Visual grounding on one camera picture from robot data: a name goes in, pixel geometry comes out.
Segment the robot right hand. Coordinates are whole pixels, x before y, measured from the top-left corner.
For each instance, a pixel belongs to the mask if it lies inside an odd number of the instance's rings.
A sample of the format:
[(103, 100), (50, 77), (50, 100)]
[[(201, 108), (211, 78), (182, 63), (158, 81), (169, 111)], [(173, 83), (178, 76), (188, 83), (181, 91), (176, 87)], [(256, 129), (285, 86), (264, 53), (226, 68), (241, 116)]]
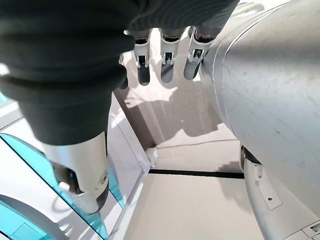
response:
[(142, 32), (188, 26), (217, 31), (236, 0), (3, 0), (0, 90), (16, 100), (43, 143), (56, 180), (85, 213), (109, 191), (112, 92), (126, 79), (120, 55)]

